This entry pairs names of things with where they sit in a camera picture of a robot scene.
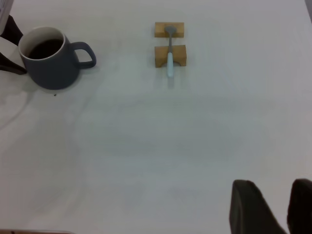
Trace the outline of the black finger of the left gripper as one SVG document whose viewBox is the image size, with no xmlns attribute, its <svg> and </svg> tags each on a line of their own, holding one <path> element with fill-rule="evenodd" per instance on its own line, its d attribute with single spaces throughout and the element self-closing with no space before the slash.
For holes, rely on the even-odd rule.
<svg viewBox="0 0 312 234">
<path fill-rule="evenodd" d="M 17 24 L 14 21 L 14 18 L 11 15 L 9 15 L 4 31 L 2 32 L 0 37 L 6 39 L 7 41 L 15 45 L 18 45 L 22 36 L 23 33 L 18 28 Z"/>
<path fill-rule="evenodd" d="M 0 70 L 14 73 L 17 75 L 24 75 L 27 73 L 27 70 L 25 68 L 12 62 L 2 53 L 0 53 Z"/>
</svg>

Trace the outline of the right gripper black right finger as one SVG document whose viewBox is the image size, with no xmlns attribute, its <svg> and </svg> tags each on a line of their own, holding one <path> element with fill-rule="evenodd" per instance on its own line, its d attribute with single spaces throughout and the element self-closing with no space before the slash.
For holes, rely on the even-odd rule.
<svg viewBox="0 0 312 234">
<path fill-rule="evenodd" d="M 292 184 L 287 224 L 291 234 L 312 233 L 312 182 L 308 179 Z"/>
</svg>

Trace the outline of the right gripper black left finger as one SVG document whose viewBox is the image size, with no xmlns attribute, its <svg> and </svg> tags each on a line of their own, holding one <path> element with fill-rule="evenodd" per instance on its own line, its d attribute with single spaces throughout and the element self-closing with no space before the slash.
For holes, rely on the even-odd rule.
<svg viewBox="0 0 312 234">
<path fill-rule="evenodd" d="M 232 184 L 229 224 L 233 234 L 284 234 L 259 188 L 249 180 Z"/>
</svg>

